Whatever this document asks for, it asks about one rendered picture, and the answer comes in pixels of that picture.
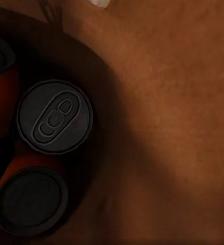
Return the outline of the trash can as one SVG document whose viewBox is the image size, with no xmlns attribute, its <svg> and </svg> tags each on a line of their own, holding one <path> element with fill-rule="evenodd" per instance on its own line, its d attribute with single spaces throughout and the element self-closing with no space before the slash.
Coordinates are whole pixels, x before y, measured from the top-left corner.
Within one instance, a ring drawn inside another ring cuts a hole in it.
<svg viewBox="0 0 224 245">
<path fill-rule="evenodd" d="M 0 0 L 0 38 L 93 110 L 61 218 L 0 245 L 224 245 L 224 0 Z"/>
</svg>

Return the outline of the can of soda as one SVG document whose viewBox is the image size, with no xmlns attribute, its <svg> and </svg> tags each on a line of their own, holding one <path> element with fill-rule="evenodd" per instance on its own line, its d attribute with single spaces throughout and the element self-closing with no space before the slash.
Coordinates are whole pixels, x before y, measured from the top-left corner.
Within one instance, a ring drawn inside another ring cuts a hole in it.
<svg viewBox="0 0 224 245">
<path fill-rule="evenodd" d="M 0 38 L 0 138 L 6 137 L 21 88 L 13 48 Z"/>
<path fill-rule="evenodd" d="M 51 228 L 71 197 L 71 180 L 56 156 L 28 150 L 14 141 L 15 156 L 0 179 L 0 228 L 30 237 Z"/>
<path fill-rule="evenodd" d="M 28 150 L 59 156 L 87 139 L 93 110 L 81 88 L 49 77 L 20 88 L 11 124 L 16 138 Z"/>
</svg>

